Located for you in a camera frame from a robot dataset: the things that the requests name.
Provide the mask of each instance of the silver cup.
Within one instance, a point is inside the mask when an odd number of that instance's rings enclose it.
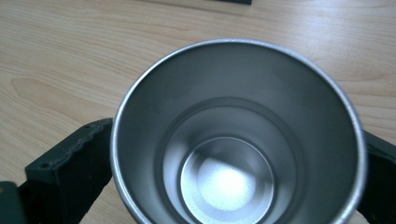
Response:
[[[345,223],[365,153],[358,116],[329,76],[246,39],[155,63],[111,137],[116,185],[139,223]]]

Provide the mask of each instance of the stainless steel cup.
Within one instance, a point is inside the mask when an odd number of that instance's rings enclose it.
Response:
[[[361,125],[323,71],[221,39],[155,63],[123,99],[113,175],[139,223],[344,223],[366,175]]]

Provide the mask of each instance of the metal container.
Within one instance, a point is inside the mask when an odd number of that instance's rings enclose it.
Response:
[[[361,125],[323,71],[288,49],[221,39],[155,63],[111,137],[139,223],[345,223],[366,176]]]

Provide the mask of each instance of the wood grain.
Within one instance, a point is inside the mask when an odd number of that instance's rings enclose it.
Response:
[[[395,1],[2,0],[0,180],[21,184],[23,168],[79,126],[114,117],[164,55],[221,37],[300,52],[345,90],[367,131],[396,144]],[[82,221],[128,222],[112,183]]]

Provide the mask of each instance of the light brown tabletop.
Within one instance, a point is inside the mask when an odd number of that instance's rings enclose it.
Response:
[[[164,55],[213,38],[295,50],[345,90],[365,130],[396,144],[396,2],[0,1],[0,180],[85,123],[115,116]],[[128,223],[113,182],[82,223]],[[351,223],[364,223],[354,217]]]

